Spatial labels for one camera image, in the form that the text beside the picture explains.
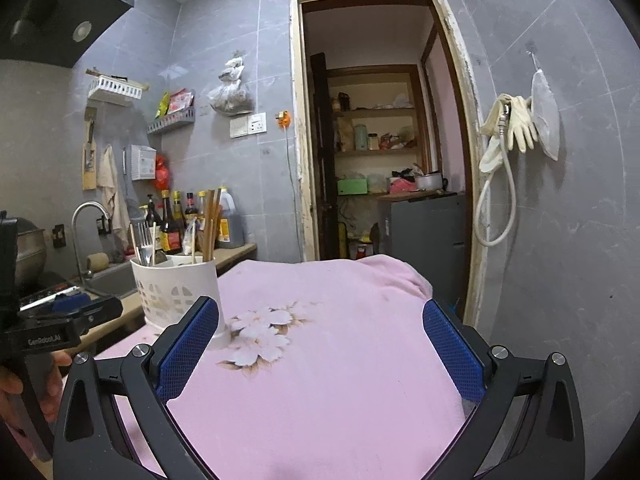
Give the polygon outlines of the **hanging beige towel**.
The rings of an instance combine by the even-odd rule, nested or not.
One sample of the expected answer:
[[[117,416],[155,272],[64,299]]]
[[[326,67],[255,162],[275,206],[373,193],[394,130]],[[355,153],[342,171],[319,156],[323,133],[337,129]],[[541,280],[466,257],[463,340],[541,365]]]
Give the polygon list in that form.
[[[122,243],[122,248],[128,249],[130,218],[126,197],[120,190],[115,157],[111,144],[106,144],[102,151],[96,185],[102,193],[102,204],[112,220],[112,231]]]

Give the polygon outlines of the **wooden chopstick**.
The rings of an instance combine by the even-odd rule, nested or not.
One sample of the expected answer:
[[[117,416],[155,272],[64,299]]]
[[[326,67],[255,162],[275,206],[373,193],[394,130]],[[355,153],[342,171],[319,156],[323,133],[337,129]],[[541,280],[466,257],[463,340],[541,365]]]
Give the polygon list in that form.
[[[204,208],[203,208],[203,221],[202,221],[202,254],[203,262],[209,261],[209,234],[208,229],[210,227],[210,205],[212,204],[212,191],[205,192]]]
[[[218,214],[220,213],[220,196],[220,188],[215,188],[214,190],[210,190],[208,192],[205,232],[205,248],[207,261],[212,261],[214,258],[215,242],[218,232]]]
[[[141,257],[139,252],[139,245],[137,241],[136,229],[134,228],[134,224],[131,222],[129,225],[129,235],[131,238],[131,246],[134,250],[134,260],[137,261],[138,264],[141,264]]]

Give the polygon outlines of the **red hanging bag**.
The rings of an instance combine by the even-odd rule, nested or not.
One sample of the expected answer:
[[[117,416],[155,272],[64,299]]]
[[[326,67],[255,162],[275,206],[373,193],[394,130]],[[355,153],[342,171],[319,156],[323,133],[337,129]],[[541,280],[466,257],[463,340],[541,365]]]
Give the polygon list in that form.
[[[159,191],[168,190],[170,185],[170,171],[164,155],[155,155],[154,188]]]

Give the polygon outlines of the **white plastic utensil holder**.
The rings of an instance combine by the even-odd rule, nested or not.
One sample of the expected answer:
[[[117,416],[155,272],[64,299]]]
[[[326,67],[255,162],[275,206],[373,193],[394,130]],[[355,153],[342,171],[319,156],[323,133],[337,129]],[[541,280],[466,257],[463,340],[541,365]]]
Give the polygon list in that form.
[[[142,266],[131,261],[134,280],[141,298],[145,322],[157,330],[177,324],[201,296],[212,298],[219,308],[219,321],[208,350],[221,350],[231,341],[224,319],[215,261],[201,257],[190,263],[189,256],[169,255],[155,266]]]

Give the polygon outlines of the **hanging plastic bag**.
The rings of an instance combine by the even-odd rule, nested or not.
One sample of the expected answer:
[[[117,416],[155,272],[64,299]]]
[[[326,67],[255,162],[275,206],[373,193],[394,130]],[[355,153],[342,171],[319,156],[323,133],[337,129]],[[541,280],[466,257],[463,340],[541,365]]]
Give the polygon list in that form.
[[[235,51],[218,75],[220,85],[207,93],[208,104],[218,114],[236,117],[254,110],[254,99],[243,81],[244,56]]]

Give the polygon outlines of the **black range hood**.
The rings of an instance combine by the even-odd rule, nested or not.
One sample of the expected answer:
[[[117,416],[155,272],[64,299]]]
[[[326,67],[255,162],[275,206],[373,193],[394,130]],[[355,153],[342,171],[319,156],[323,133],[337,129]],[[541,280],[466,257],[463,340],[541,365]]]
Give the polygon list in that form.
[[[1,26],[1,57],[71,68],[134,0],[26,0]]]

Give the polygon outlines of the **pink floral table cloth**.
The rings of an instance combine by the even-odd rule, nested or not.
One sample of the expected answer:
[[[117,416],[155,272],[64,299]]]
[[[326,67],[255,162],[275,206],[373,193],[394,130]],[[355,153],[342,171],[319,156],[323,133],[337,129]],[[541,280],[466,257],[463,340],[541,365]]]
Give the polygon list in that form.
[[[419,479],[461,429],[407,263],[245,261],[219,290],[231,344],[168,404],[218,477]]]

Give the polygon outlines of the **stainless steel spoon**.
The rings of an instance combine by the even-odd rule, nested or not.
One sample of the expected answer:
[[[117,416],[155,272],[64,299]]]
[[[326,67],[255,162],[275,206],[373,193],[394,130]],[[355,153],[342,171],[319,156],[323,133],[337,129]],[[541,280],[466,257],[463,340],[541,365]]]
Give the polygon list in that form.
[[[190,263],[196,263],[196,242],[198,241],[198,220],[193,219],[190,221],[188,228],[186,229],[186,253],[190,257]]]

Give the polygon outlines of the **wooden pantry shelf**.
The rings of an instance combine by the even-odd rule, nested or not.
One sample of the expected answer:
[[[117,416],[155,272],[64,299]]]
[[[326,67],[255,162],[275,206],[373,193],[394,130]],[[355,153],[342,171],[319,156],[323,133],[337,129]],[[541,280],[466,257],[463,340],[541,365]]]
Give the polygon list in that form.
[[[337,181],[366,178],[374,197],[411,192],[414,178],[437,167],[419,69],[411,64],[332,68]]]

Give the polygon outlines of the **metal pot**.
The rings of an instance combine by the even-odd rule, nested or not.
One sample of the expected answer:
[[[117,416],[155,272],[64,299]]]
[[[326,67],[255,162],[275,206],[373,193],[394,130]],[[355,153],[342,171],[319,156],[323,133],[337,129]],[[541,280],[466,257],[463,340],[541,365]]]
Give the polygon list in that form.
[[[419,174],[414,180],[416,180],[416,188],[419,191],[446,192],[448,188],[448,180],[440,171],[431,172],[430,174]]]

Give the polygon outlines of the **chrome kitchen faucet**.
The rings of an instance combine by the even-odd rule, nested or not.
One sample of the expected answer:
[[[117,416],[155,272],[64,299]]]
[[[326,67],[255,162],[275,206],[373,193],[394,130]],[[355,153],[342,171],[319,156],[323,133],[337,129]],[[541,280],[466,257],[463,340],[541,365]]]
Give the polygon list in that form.
[[[96,219],[104,220],[107,229],[111,227],[111,215],[98,200],[87,200],[79,204],[70,218],[70,236],[72,237],[74,261],[78,280],[87,284],[91,272],[86,266],[87,249],[98,247],[98,228]]]

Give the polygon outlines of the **hanging mesh bag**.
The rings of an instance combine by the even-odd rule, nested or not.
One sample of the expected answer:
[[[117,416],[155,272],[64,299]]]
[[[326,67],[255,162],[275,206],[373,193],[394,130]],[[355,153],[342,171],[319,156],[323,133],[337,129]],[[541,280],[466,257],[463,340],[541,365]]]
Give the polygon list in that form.
[[[534,52],[528,51],[535,73],[530,90],[530,114],[544,154],[556,162],[560,154],[561,116],[548,79]]]

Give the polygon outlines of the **white wall basket rack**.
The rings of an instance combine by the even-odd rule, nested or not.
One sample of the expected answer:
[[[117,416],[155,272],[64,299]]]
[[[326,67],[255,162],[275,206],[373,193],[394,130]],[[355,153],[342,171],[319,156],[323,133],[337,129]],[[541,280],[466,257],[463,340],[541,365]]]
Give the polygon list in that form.
[[[87,68],[85,73],[91,77],[89,101],[131,106],[141,100],[142,94],[150,88],[149,84],[142,84],[124,76],[105,75],[95,68]]]

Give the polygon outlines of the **kitchen counter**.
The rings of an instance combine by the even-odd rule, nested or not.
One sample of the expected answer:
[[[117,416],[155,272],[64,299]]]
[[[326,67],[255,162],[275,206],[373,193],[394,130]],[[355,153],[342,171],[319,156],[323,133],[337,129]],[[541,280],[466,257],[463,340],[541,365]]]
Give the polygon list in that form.
[[[212,261],[186,256],[169,256],[159,266],[140,266],[137,261],[113,266],[81,283],[94,296],[113,295],[122,302],[122,314],[89,330],[80,344],[70,350],[78,353],[98,340],[143,316],[154,330],[178,322],[201,296],[220,299],[218,278],[232,266],[255,257],[257,246],[217,249]]]

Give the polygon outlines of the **cream rubber gloves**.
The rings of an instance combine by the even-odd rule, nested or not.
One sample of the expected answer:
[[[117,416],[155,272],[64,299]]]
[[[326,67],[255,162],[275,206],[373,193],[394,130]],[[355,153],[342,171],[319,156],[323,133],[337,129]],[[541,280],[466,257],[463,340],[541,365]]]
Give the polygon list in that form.
[[[480,171],[490,174],[503,165],[506,152],[518,148],[526,153],[535,147],[538,134],[530,114],[530,99],[501,93],[480,127],[488,145],[480,159]]]

